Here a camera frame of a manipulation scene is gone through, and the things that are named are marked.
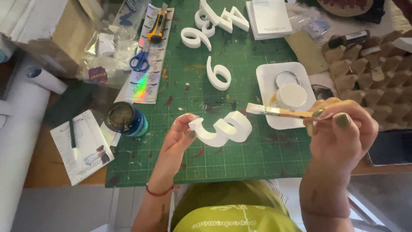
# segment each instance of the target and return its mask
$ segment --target blue scissors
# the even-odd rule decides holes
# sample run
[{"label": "blue scissors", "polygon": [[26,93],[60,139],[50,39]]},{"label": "blue scissors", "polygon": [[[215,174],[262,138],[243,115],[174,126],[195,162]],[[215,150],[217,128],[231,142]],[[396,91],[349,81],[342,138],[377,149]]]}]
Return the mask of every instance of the blue scissors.
[{"label": "blue scissors", "polygon": [[130,59],[129,65],[133,70],[137,72],[146,72],[149,69],[150,65],[147,61],[147,57],[149,55],[149,45],[150,43],[146,42],[143,48],[139,46],[136,56]]}]

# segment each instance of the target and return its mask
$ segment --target yellow box cutter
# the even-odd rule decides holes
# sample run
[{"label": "yellow box cutter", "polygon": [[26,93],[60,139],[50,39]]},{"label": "yellow box cutter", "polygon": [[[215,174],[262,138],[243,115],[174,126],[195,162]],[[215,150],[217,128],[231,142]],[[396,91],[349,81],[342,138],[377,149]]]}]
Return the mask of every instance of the yellow box cutter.
[{"label": "yellow box cutter", "polygon": [[167,19],[167,4],[163,3],[162,9],[157,14],[153,28],[147,34],[152,43],[160,43],[163,37],[163,29]]}]

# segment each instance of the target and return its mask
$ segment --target hand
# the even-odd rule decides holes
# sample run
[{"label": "hand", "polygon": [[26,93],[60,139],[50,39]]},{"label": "hand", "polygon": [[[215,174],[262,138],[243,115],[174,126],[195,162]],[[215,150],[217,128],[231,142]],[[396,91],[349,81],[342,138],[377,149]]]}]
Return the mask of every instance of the hand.
[{"label": "hand", "polygon": [[164,138],[162,149],[148,187],[150,191],[166,191],[173,184],[173,177],[178,173],[185,150],[193,143],[196,132],[189,128],[189,123],[198,116],[184,114],[176,118]]},{"label": "hand", "polygon": [[[309,111],[318,119],[303,123],[312,136],[310,150],[315,160],[324,167],[349,174],[372,146],[378,134],[378,123],[358,103],[332,97],[316,101]],[[332,118],[332,122],[322,121]]]}]

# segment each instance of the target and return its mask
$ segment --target white plastic tray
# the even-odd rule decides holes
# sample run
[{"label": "white plastic tray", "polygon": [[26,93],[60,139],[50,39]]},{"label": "white plastic tray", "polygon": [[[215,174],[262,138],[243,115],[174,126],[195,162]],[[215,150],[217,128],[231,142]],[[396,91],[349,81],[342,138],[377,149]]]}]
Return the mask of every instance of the white plastic tray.
[{"label": "white plastic tray", "polygon": [[[269,106],[269,100],[277,90],[275,87],[275,77],[283,72],[291,71],[300,79],[300,85],[306,90],[308,95],[306,103],[299,107],[297,111],[309,110],[315,103],[315,94],[312,91],[307,73],[303,65],[298,62],[288,62],[279,64],[263,64],[256,69],[257,82],[259,83],[260,95],[263,105]],[[266,115],[267,123],[277,130],[304,127],[303,120],[297,118],[284,118]]]}]

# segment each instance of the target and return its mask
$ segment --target red string bracelet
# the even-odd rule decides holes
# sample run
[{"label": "red string bracelet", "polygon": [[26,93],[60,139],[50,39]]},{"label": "red string bracelet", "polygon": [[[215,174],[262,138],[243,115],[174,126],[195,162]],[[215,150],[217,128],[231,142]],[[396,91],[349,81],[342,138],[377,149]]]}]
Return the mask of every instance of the red string bracelet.
[{"label": "red string bracelet", "polygon": [[154,193],[154,192],[151,192],[151,191],[149,190],[149,187],[147,187],[147,183],[146,183],[146,191],[147,191],[147,193],[150,194],[150,195],[152,195],[152,196],[155,196],[155,197],[166,195],[166,194],[167,194],[170,190],[172,190],[174,187],[175,187],[175,185],[172,185],[168,190],[166,190],[166,191],[163,192],[163,193]]}]

